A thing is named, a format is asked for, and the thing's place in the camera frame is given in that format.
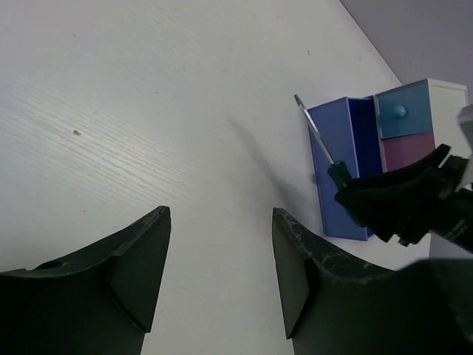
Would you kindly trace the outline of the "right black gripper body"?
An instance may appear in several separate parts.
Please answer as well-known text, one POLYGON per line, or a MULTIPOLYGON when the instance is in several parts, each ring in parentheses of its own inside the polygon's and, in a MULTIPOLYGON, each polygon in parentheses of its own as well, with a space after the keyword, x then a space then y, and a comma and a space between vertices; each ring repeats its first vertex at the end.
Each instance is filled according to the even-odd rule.
POLYGON ((462 183, 468 165, 467 159, 450 155, 415 182, 403 202, 401 245, 416 244, 431 233, 472 253, 472 191, 462 183))

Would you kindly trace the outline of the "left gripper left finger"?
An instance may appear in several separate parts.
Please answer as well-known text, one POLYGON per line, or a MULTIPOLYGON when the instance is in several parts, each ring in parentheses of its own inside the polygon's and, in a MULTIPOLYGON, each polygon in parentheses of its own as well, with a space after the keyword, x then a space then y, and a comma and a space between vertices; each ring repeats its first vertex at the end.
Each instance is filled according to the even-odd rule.
POLYGON ((151 331, 171 236, 160 206, 34 269, 1 274, 3 354, 139 354, 151 331))

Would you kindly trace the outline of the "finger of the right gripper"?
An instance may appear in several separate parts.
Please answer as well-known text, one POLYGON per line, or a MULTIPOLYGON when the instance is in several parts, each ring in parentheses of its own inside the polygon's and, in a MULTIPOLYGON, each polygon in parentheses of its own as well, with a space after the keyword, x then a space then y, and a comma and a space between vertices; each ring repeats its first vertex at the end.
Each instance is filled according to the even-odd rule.
POLYGON ((451 147, 441 144, 421 160, 381 175, 354 178, 335 201, 385 243, 401 232, 401 222, 420 196, 426 173, 439 167, 451 147))

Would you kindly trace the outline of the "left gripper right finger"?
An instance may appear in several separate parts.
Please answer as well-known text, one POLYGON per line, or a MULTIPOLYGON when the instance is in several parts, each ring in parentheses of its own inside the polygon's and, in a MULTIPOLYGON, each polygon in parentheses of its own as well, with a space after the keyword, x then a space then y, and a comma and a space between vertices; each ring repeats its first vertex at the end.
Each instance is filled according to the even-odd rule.
POLYGON ((424 259, 392 271, 272 218, 286 337, 296 354, 470 354, 471 260, 424 259))

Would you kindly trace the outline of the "pink drawer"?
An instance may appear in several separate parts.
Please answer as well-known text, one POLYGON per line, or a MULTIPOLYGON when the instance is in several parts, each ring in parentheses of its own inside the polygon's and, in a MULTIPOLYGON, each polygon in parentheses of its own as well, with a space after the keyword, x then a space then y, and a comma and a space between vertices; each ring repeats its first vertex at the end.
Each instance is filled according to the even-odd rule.
POLYGON ((433 132, 406 135, 381 141, 384 171, 390 172, 413 164, 435 150, 433 132))

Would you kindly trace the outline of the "large green handled screwdriver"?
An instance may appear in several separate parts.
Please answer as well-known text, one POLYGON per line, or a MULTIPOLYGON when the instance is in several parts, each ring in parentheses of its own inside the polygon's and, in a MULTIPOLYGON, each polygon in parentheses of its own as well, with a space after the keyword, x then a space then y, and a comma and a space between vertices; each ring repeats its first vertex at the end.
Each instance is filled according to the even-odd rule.
POLYGON ((335 160, 333 155, 330 153, 330 150, 327 148, 326 143, 324 142, 321 133, 315 124, 315 121, 311 117, 308 109, 302 102, 301 98, 295 94, 294 99, 296 101, 297 106, 300 108, 304 116, 306 117, 310 128, 313 131, 313 135, 315 136, 321 150, 325 154, 326 158, 329 162, 329 167, 327 169, 327 174, 331 177, 332 181, 336 185, 337 189, 343 189, 351 180, 351 174, 348 172, 347 164, 342 160, 335 160))

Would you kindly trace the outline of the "white drawer cabinet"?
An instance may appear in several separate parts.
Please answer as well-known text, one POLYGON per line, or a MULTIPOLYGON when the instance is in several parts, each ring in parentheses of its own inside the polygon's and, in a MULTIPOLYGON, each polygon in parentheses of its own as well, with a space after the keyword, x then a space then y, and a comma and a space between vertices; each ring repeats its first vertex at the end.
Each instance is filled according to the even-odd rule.
POLYGON ((416 244, 436 234, 472 248, 472 166, 457 117, 472 114, 466 87, 424 79, 374 97, 383 174, 370 203, 370 229, 383 241, 416 244))

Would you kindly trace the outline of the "dark blue drawer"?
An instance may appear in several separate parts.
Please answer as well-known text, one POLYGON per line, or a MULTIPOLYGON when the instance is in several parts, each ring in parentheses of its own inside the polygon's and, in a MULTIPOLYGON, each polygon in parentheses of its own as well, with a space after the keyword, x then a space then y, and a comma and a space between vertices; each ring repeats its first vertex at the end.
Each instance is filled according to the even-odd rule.
POLYGON ((310 144, 324 234, 366 241, 373 232, 356 223, 335 200, 352 178, 383 172, 375 104, 372 98, 340 98, 308 110, 325 147, 310 129, 310 144))

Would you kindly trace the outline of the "light blue drawer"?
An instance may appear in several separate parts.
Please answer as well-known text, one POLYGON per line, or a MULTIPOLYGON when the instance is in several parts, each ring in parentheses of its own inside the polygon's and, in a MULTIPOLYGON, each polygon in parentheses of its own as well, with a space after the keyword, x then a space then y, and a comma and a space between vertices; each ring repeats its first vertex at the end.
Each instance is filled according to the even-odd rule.
POLYGON ((381 139, 432 131, 427 80, 397 87, 374 96, 381 139))

